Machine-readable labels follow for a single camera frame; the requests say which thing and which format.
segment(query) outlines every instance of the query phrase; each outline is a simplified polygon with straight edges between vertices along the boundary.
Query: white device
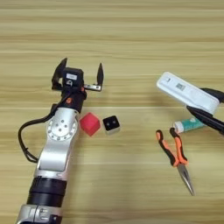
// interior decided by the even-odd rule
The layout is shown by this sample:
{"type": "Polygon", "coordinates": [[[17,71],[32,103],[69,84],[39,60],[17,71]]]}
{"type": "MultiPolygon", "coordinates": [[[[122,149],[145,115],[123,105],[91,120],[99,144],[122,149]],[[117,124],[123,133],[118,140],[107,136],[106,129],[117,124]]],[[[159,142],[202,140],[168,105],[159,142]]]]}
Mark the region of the white device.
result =
{"type": "Polygon", "coordinates": [[[203,109],[212,115],[220,104],[217,98],[169,72],[163,73],[157,87],[185,105],[203,109]]]}

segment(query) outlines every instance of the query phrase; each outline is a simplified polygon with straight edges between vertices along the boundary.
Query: wooden table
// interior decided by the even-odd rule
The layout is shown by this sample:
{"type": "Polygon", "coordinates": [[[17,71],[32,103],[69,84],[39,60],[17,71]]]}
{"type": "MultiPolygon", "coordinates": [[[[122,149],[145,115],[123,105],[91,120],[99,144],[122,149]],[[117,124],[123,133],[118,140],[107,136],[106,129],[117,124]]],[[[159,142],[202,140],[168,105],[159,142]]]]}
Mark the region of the wooden table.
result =
{"type": "MultiPolygon", "coordinates": [[[[35,169],[18,145],[21,124],[46,115],[60,93],[54,68],[65,57],[101,93],[89,93],[82,114],[116,115],[121,131],[80,133],[74,146],[63,224],[224,223],[224,141],[204,128],[182,134],[190,196],[158,146],[156,129],[190,118],[156,88],[164,71],[198,87],[223,87],[224,2],[221,0],[0,1],[0,220],[15,223],[35,169]]],[[[223,119],[223,108],[217,117],[223,119]]],[[[45,125],[24,139],[39,155],[45,125]]]]}

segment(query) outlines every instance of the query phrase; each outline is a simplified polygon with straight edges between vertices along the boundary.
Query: orange part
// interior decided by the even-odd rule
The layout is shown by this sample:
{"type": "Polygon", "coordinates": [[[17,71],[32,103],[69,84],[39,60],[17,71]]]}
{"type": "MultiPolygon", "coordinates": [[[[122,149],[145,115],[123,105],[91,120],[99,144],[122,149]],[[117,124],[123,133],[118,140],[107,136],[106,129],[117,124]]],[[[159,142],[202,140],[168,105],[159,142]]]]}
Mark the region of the orange part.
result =
{"type": "Polygon", "coordinates": [[[159,132],[159,131],[157,131],[156,135],[157,135],[157,140],[159,141],[159,140],[160,140],[160,138],[161,138],[160,132],[159,132]]]}
{"type": "Polygon", "coordinates": [[[179,160],[178,160],[177,156],[172,153],[172,151],[170,150],[170,147],[169,147],[168,143],[165,140],[163,140],[162,143],[163,143],[163,146],[165,147],[165,149],[167,151],[169,151],[175,157],[175,163],[173,164],[173,166],[177,166],[179,164],[179,160]]]}
{"type": "Polygon", "coordinates": [[[69,97],[69,98],[67,98],[67,99],[66,99],[66,103],[68,103],[68,104],[69,104],[69,103],[71,103],[71,102],[72,102],[72,100],[73,100],[73,99],[72,99],[71,97],[69,97]]]}
{"type": "Polygon", "coordinates": [[[188,161],[183,158],[182,152],[181,152],[181,147],[182,147],[181,140],[179,139],[179,137],[175,137],[174,139],[177,145],[178,160],[181,164],[187,165],[188,161]]]}

